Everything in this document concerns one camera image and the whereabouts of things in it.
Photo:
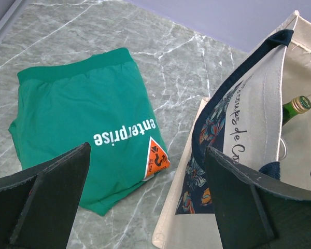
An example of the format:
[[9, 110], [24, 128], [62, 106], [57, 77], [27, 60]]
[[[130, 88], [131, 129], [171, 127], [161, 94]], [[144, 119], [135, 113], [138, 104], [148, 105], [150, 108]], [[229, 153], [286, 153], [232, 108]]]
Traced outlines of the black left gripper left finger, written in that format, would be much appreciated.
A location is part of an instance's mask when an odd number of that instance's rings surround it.
[[66, 248], [90, 165], [84, 143], [0, 178], [0, 248]]

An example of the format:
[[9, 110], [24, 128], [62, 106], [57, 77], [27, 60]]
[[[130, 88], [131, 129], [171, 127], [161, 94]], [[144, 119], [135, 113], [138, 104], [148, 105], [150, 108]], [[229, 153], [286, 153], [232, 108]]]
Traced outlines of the beige canvas tote bag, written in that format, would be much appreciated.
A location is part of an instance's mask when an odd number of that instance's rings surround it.
[[223, 248], [205, 154], [232, 160], [311, 191], [311, 109], [282, 126], [282, 106], [311, 101], [311, 23], [295, 11], [201, 101], [152, 243], [158, 248]]

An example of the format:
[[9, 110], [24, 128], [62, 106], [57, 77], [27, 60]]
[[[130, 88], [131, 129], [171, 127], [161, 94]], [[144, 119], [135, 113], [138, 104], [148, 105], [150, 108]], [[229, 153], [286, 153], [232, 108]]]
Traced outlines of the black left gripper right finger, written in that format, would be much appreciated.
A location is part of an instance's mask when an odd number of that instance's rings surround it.
[[205, 169], [223, 248], [311, 248], [311, 191], [213, 147], [206, 151]]

